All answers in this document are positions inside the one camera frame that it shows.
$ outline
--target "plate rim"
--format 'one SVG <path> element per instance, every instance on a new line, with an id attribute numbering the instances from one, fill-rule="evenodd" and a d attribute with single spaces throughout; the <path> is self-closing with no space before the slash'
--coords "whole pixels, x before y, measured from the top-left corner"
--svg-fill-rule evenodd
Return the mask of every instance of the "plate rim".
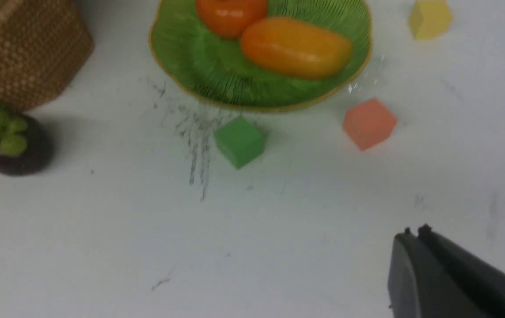
<path id="1" fill-rule="evenodd" d="M 162 61 L 159 59 L 159 57 L 156 55 L 155 49 L 152 45 L 152 37 L 154 34 L 154 30 L 156 28 L 156 24 L 158 24 L 158 20 L 160 19 L 160 10 L 162 9 L 162 4 L 164 3 L 165 0 L 161 0 L 160 4 L 158 5 L 158 10 L 156 12 L 156 17 L 154 22 L 152 23 L 150 32 L 148 34 L 148 45 L 150 47 L 150 51 L 152 52 L 152 57 L 154 57 L 154 60 L 156 63 L 160 66 L 162 71 L 170 77 L 178 85 L 179 88 L 182 89 L 182 91 L 188 93 L 190 96 L 193 96 L 195 99 L 197 99 L 199 102 L 206 103 L 208 105 L 224 108 L 224 109 L 229 109 L 229 110 L 237 110 L 237 111 L 246 111 L 247 113 L 288 113 L 291 111 L 297 111 L 297 110 L 302 110 L 306 109 L 311 106 L 315 106 L 318 103 L 321 103 L 325 101 L 325 99 L 335 95 L 338 93 L 340 90 L 345 88 L 347 85 L 349 85 L 351 82 L 353 82 L 357 77 L 360 76 L 360 74 L 363 72 L 364 68 L 368 65 L 368 62 L 370 62 L 370 59 L 372 57 L 372 52 L 374 49 L 374 41 L 373 41 L 373 36 L 372 36 L 372 30 L 373 30 L 373 16 L 372 12 L 370 10 L 370 6 L 368 5 L 367 0 L 359 0 L 362 2 L 364 7 L 366 8 L 368 15 L 370 16 L 370 25 L 369 25 L 369 40 L 370 40 L 370 48 L 368 49 L 368 54 L 363 62 L 363 64 L 360 66 L 359 70 L 353 76 L 350 78 L 347 78 L 345 81 L 340 83 L 339 85 L 335 86 L 332 90 L 329 92 L 325 93 L 324 95 L 321 95 L 315 99 L 311 99 L 310 101 L 305 101 L 301 103 L 295 103 L 292 105 L 287 105 L 287 106 L 277 106 L 277 107 L 262 107 L 262 106 L 245 106 L 245 105 L 238 105 L 238 104 L 232 104 L 232 103 L 224 103 L 220 101 L 216 101 L 214 99 L 210 99 L 207 97 L 204 97 L 196 92 L 191 91 L 189 88 L 185 87 L 178 78 L 168 70 L 166 70 L 166 67 L 162 64 Z"/>

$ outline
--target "yellow fruit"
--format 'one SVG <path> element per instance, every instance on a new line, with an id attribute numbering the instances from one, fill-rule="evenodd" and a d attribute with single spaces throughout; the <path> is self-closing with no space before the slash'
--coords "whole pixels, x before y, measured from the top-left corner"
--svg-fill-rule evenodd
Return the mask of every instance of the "yellow fruit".
<path id="1" fill-rule="evenodd" d="M 311 80 L 341 72 L 353 57 L 353 43 L 344 36 L 283 17 L 249 26 L 240 38 L 240 48 L 262 68 Z"/>

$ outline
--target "toy orange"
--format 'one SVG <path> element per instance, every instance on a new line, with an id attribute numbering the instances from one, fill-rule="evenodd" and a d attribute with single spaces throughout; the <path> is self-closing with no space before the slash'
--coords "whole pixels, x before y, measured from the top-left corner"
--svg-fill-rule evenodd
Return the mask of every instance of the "toy orange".
<path id="1" fill-rule="evenodd" d="M 267 0 L 195 0 L 197 15 L 221 38 L 238 38 L 254 22 L 266 18 Z"/>

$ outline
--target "foam block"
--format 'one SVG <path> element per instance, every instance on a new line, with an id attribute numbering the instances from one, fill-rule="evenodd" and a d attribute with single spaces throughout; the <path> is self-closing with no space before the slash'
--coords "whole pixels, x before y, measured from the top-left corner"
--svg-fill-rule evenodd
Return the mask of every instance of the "foam block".
<path id="1" fill-rule="evenodd" d="M 236 169 L 240 169 L 264 151 L 266 137 L 246 121 L 237 117 L 214 134 L 219 151 Z"/>
<path id="2" fill-rule="evenodd" d="M 418 0 L 409 25 L 415 40 L 429 40 L 446 32 L 451 22 L 452 12 L 445 0 Z"/>
<path id="3" fill-rule="evenodd" d="M 390 137 L 398 119 L 377 98 L 347 111 L 343 129 L 360 151 L 374 147 Z"/>

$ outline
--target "yellow cube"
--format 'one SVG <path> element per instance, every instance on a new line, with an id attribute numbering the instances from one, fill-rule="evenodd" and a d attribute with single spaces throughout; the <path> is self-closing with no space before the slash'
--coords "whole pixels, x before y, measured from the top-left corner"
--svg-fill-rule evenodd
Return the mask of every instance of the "yellow cube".
<path id="1" fill-rule="evenodd" d="M 448 30 L 452 12 L 445 0 L 417 0 L 409 25 L 415 40 L 436 38 Z"/>

